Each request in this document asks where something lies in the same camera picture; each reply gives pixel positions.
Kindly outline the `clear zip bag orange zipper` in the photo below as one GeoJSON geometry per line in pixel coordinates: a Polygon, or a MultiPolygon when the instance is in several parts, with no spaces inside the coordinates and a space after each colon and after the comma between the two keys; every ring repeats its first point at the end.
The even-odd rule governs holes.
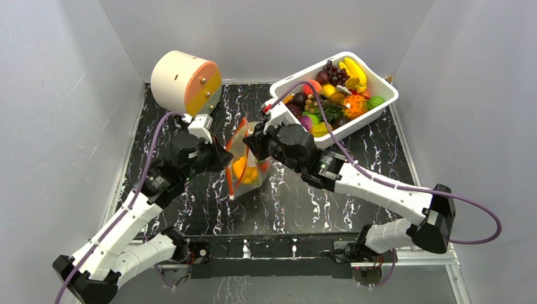
{"type": "Polygon", "coordinates": [[[248,122],[243,118],[225,146],[233,155],[232,161],[225,169],[231,200],[260,188],[268,176],[270,160],[257,160],[243,143],[245,137],[253,134],[255,125],[256,122],[248,122]]]}

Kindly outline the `yellow toy pepper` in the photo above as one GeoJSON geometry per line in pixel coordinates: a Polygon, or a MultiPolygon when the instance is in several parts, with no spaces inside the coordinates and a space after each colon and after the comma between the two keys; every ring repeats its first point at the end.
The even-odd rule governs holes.
{"type": "Polygon", "coordinates": [[[259,178],[259,171],[256,164],[248,165],[248,157],[242,156],[232,164],[232,171],[239,183],[252,184],[259,178]]]}

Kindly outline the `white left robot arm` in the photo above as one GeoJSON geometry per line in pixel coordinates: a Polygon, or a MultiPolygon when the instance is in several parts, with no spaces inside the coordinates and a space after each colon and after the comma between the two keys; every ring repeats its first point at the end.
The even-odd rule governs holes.
{"type": "Polygon", "coordinates": [[[53,262],[62,290],[68,289],[81,303],[110,303],[122,285],[157,263],[189,261],[190,239],[174,227],[131,250],[127,246],[193,177],[223,171],[232,159],[216,138],[179,134],[161,158],[148,161],[127,201],[99,232],[74,254],[53,262]]]}

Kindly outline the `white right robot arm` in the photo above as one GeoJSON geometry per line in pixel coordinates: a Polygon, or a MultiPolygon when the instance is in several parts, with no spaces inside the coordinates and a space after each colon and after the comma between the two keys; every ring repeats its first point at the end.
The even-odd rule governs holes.
{"type": "Polygon", "coordinates": [[[309,186],[352,195],[400,216],[387,224],[364,226],[355,243],[331,251],[334,259],[373,262],[387,251],[406,246],[435,254],[447,252],[455,208],[446,196],[373,172],[360,172],[343,155],[316,147],[313,136],[298,124],[266,128],[258,123],[243,143],[257,160],[271,157],[299,174],[309,186]]]}

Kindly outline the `white plastic food bin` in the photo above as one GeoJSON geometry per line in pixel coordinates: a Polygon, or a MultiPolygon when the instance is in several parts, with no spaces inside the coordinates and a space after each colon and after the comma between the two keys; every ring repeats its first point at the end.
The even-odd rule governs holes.
{"type": "Polygon", "coordinates": [[[345,125],[335,128],[332,125],[333,131],[330,131],[328,135],[323,137],[314,137],[315,144],[320,148],[327,148],[334,144],[334,138],[344,139],[351,134],[355,133],[362,127],[370,124],[374,120],[378,119],[383,111],[394,101],[398,99],[398,91],[387,81],[382,79],[376,73],[374,73],[357,55],[344,51],[331,56],[328,59],[320,61],[308,68],[305,68],[299,72],[292,74],[291,76],[282,79],[270,87],[270,94],[276,104],[295,104],[302,110],[302,116],[308,115],[313,119],[314,124],[325,123],[330,124],[322,109],[323,105],[340,106],[344,109],[346,106],[343,104],[347,96],[361,95],[369,100],[372,96],[381,96],[385,99],[385,102],[380,106],[369,110],[364,115],[351,120],[345,125]],[[340,61],[345,58],[351,58],[357,62],[367,76],[367,89],[363,93],[357,93],[349,90],[344,85],[334,86],[332,84],[321,85],[322,90],[318,94],[314,92],[314,95],[307,96],[301,89],[303,84],[308,84],[308,80],[315,80],[316,75],[321,71],[327,60],[331,60],[334,65],[338,66],[340,61]]]}

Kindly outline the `dark maroon toy plum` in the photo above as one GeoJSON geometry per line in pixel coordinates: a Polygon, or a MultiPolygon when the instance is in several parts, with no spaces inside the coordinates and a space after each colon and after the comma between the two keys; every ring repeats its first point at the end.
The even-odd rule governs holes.
{"type": "Polygon", "coordinates": [[[303,110],[299,106],[291,103],[286,106],[295,118],[300,118],[302,116],[303,110]]]}

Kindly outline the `pink toy peach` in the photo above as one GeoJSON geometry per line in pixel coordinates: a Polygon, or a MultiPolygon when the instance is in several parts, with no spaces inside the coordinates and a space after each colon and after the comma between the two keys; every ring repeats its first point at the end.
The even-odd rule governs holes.
{"type": "Polygon", "coordinates": [[[309,83],[309,85],[303,84],[302,89],[301,89],[301,91],[304,94],[309,96],[309,95],[314,95],[314,92],[318,94],[321,92],[322,86],[316,80],[308,80],[307,82],[309,83]]]}

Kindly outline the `green leafy toy vegetable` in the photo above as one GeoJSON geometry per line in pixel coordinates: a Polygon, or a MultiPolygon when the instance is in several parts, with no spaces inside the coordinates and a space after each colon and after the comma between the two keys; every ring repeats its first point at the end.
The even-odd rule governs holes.
{"type": "Polygon", "coordinates": [[[335,128],[345,125],[351,121],[351,119],[346,116],[345,109],[343,107],[323,105],[322,109],[327,121],[331,125],[335,125],[335,128]]]}

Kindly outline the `dark purple toy grapes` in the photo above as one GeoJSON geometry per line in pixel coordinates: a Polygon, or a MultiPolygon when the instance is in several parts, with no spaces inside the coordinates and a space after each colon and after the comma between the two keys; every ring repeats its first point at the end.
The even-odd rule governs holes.
{"type": "Polygon", "coordinates": [[[345,68],[340,69],[331,60],[327,60],[321,71],[317,73],[315,80],[321,85],[332,84],[333,86],[343,86],[349,78],[350,76],[347,74],[345,68]]]}

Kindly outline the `orange netted toy fruit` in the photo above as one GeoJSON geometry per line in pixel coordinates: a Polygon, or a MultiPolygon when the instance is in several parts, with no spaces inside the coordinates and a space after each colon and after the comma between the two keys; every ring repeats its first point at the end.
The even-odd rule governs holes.
{"type": "Polygon", "coordinates": [[[369,111],[367,99],[361,95],[347,96],[343,104],[346,106],[344,115],[351,120],[356,119],[369,111]]]}

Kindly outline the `yellow toy banana bunch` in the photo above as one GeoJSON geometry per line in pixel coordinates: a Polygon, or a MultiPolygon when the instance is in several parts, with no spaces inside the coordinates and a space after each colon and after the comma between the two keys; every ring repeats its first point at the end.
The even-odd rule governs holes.
{"type": "Polygon", "coordinates": [[[351,58],[345,58],[338,63],[340,70],[345,69],[347,80],[345,87],[357,93],[363,93],[367,89],[367,76],[357,62],[351,58]]]}

